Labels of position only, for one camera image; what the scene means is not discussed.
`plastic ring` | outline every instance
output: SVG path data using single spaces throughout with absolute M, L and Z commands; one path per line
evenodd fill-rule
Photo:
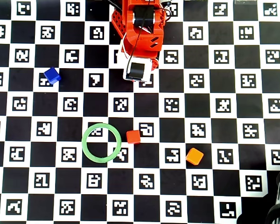
M 114 152 L 107 157 L 103 157 L 103 158 L 96 157 L 89 152 L 89 149 L 87 147 L 87 142 L 86 142 L 87 137 L 90 135 L 90 133 L 92 131 L 94 131 L 97 128 L 107 128 L 115 136 L 116 143 L 117 143 L 116 148 L 115 148 Z M 97 124 L 94 124 L 94 125 L 90 126 L 86 130 L 86 132 L 84 133 L 84 135 L 82 137 L 82 149 L 83 149 L 83 152 L 86 155 L 86 157 L 88 159 L 90 159 L 91 161 L 94 161 L 94 162 L 97 162 L 97 163 L 106 163 L 110 160 L 113 160 L 117 156 L 117 154 L 120 152 L 120 150 L 121 150 L 121 136 L 120 136 L 119 132 L 117 131 L 117 129 L 115 127 L 113 127 L 112 125 L 104 124 L 104 123 L 97 123 Z

